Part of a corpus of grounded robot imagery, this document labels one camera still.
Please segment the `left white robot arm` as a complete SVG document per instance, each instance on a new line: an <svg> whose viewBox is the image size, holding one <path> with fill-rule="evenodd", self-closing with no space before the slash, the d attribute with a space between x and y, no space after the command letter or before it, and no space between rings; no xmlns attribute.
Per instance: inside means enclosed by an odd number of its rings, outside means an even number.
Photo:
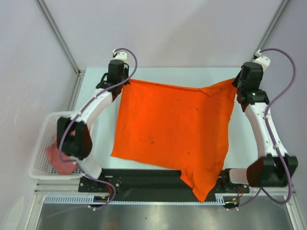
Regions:
<svg viewBox="0 0 307 230"><path fill-rule="evenodd" d="M95 87L95 92L87 103L71 117L60 117L57 121L60 161L76 164L84 176L91 178L89 186L97 192L105 188L106 180L100 176L102 168L92 154L93 141L90 128L128 83L128 63L121 59L111 60L108 71Z"/></svg>

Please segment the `orange t shirt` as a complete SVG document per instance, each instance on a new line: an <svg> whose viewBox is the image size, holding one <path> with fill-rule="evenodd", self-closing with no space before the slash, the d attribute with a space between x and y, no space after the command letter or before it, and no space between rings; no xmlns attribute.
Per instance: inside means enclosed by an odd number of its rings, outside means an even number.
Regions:
<svg viewBox="0 0 307 230"><path fill-rule="evenodd" d="M205 201L228 153L232 83L189 88L131 80L121 95L112 156L180 170Z"/></svg>

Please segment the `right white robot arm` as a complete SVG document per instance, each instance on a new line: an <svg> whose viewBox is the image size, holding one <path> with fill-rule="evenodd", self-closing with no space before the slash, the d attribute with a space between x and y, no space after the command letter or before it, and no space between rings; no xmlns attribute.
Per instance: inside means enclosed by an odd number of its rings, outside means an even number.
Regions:
<svg viewBox="0 0 307 230"><path fill-rule="evenodd" d="M258 158L247 168L227 169L228 176L221 180L226 192L233 192L239 184L251 187L292 186L298 160L283 146L272 120L271 102L260 89L263 73L270 61L245 62L233 81L237 101L248 118L257 144Z"/></svg>

